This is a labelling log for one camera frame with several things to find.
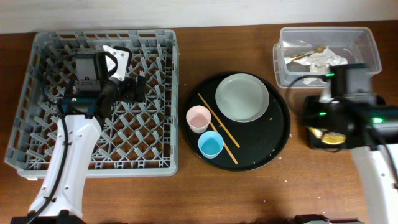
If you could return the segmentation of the blue cup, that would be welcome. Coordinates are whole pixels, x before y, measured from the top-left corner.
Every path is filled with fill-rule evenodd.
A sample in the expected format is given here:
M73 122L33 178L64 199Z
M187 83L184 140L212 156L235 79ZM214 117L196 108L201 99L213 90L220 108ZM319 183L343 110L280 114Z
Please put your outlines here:
M214 159L223 150L224 140L219 133L206 131L199 137L198 147L207 159Z

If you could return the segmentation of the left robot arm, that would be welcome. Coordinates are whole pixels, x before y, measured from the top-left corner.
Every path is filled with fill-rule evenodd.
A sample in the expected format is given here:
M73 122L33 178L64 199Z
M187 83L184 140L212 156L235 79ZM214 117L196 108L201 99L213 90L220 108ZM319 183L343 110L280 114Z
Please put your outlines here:
M74 60L76 79L70 80L61 98L46 93L48 69L40 83L43 99L56 106L56 143L44 182L24 217L11 223L83 223L82 201L88 166L105 119L118 101L142 103L146 98L144 77L129 78L126 70L132 51L104 45L101 50L79 51L52 65Z

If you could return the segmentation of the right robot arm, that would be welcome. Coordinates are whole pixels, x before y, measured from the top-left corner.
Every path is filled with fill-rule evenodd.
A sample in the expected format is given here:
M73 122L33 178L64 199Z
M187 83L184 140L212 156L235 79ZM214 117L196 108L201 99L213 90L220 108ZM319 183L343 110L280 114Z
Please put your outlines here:
M337 65L319 79L298 113L309 145L350 151L361 178L371 223L397 223L397 107L372 91L365 64Z

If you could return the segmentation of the yellow bowl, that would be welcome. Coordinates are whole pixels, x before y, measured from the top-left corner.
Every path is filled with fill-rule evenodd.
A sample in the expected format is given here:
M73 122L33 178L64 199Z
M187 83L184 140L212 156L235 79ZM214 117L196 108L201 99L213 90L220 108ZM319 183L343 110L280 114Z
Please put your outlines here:
M323 131L321 129L310 127L309 131L322 143L329 145L338 145L346 141L346 136L340 133L330 131Z

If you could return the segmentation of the gold foil wrapper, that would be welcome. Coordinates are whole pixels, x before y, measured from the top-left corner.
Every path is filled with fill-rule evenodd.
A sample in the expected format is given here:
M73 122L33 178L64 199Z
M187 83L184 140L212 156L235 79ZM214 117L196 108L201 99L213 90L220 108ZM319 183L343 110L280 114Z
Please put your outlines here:
M303 58L305 56L308 56L308 55L311 55L311 54L315 54L315 53L322 53L325 49L326 49L326 47L324 47L324 46L318 46L315 50L304 52L304 53L301 53L301 54L298 54L298 55L284 57L284 62L285 62L285 64L289 64L289 63L293 62L294 60L298 60L298 59Z

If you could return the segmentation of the white napkin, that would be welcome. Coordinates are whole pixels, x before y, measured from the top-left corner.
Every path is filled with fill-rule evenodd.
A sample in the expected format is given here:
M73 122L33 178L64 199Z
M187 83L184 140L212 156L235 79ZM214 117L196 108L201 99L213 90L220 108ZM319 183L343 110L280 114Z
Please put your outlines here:
M309 66L310 73L327 73L331 66L348 64L347 59L335 54L329 47L326 47L322 53L311 54L293 62Z

